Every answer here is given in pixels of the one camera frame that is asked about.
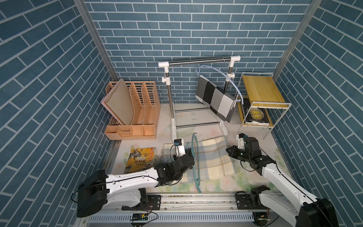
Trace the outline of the teal green clothes hanger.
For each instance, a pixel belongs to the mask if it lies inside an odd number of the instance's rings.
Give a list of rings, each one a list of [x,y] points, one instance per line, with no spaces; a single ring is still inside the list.
[[[195,182],[195,186],[196,189],[198,191],[198,193],[201,193],[201,189],[200,189],[200,169],[199,169],[199,147],[198,147],[198,138],[197,138],[197,134],[194,133],[192,135],[192,145],[191,145],[191,150],[192,150],[192,155],[194,157],[194,166],[193,166],[193,177],[194,177],[194,182]]]

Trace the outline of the yellow blue plaid scarf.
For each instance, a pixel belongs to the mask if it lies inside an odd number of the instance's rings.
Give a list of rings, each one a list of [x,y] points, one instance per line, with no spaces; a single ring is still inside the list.
[[[191,145],[191,142],[187,142],[185,147],[191,148]],[[201,181],[219,179],[235,174],[233,161],[226,152],[227,140],[225,136],[199,141],[198,147]],[[193,169],[189,169],[183,174],[181,182],[191,183],[193,181]]]

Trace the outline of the black grey checkered scarf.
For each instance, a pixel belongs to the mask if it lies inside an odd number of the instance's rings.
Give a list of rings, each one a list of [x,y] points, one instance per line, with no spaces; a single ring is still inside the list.
[[[202,75],[199,76],[196,98],[222,121],[231,121],[237,100]]]

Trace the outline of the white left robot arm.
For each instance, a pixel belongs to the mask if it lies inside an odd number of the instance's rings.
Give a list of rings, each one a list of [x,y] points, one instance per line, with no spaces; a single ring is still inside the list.
[[[171,185],[195,164],[191,149],[174,157],[174,162],[130,174],[107,175],[104,170],[96,171],[78,185],[77,217],[93,215],[103,207],[132,208],[148,203],[147,188]]]

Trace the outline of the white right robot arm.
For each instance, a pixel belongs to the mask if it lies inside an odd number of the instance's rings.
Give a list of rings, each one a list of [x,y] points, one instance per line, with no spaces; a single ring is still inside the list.
[[[264,206],[272,209],[293,227],[337,227],[338,220],[334,205],[326,198],[305,190],[290,178],[268,155],[263,155],[259,142],[243,133],[237,137],[237,145],[226,149],[228,155],[241,162],[249,163],[253,171],[273,183],[285,196],[282,199],[269,187],[262,185],[251,189],[252,207]]]

